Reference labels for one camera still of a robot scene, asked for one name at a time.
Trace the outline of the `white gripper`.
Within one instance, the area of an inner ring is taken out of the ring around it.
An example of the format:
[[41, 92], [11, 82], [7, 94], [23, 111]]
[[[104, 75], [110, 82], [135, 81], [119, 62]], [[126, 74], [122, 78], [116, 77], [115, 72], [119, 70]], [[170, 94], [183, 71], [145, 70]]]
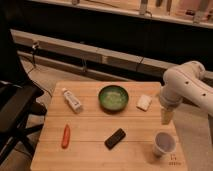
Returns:
[[159, 93], [159, 101], [164, 107], [161, 109], [161, 123], [168, 125], [173, 118], [173, 110], [169, 108], [176, 108], [182, 103], [183, 98], [175, 91], [168, 87], [162, 87]]

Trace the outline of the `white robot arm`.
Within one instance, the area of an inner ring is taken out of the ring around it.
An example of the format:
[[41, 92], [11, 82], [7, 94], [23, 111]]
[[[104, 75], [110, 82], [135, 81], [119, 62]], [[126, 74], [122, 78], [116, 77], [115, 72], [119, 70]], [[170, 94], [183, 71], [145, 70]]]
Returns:
[[213, 117], [213, 87], [202, 81], [204, 74], [205, 67], [198, 61], [173, 66], [164, 72], [164, 85], [159, 92], [162, 124], [170, 123], [173, 110], [184, 98]]

